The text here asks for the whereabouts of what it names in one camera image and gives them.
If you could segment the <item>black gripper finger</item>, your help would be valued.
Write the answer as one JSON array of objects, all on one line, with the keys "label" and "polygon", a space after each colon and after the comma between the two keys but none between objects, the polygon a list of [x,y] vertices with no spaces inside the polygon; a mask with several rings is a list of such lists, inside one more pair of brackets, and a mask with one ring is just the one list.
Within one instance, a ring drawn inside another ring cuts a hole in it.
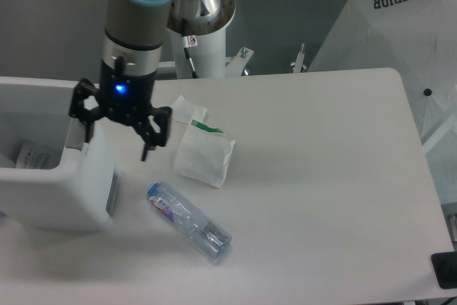
[{"label": "black gripper finger", "polygon": [[96,103],[100,100],[100,90],[88,79],[82,78],[74,87],[69,107],[69,116],[77,119],[85,128],[86,143],[89,143],[93,135],[94,122],[101,118],[101,108],[99,106],[93,109],[87,109],[84,101],[90,96],[94,97]]},{"label": "black gripper finger", "polygon": [[134,129],[144,141],[141,161],[145,161],[148,153],[157,146],[165,147],[171,132],[171,120],[172,108],[169,106],[156,108],[149,105],[135,115]]}]

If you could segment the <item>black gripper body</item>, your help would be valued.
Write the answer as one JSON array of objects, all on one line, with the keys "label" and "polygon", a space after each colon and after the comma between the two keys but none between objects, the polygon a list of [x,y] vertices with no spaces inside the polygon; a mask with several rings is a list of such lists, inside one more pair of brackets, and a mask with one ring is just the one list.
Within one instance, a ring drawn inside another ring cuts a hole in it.
[{"label": "black gripper body", "polygon": [[120,77],[115,69],[101,62],[99,104],[96,120],[107,118],[126,126],[149,126],[151,115],[151,96],[156,80],[156,72],[133,76],[125,71]]}]

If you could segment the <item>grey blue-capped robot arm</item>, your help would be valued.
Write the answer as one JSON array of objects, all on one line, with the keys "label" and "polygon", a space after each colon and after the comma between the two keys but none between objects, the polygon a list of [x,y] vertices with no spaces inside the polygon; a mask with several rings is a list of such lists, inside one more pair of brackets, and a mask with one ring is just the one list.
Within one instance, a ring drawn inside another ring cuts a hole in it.
[{"label": "grey blue-capped robot arm", "polygon": [[155,108],[151,97],[167,31],[180,39],[224,29],[235,14],[234,0],[109,0],[98,84],[75,86],[70,117],[91,140],[94,123],[107,118],[130,126],[144,141],[144,153],[165,146],[172,110]]}]

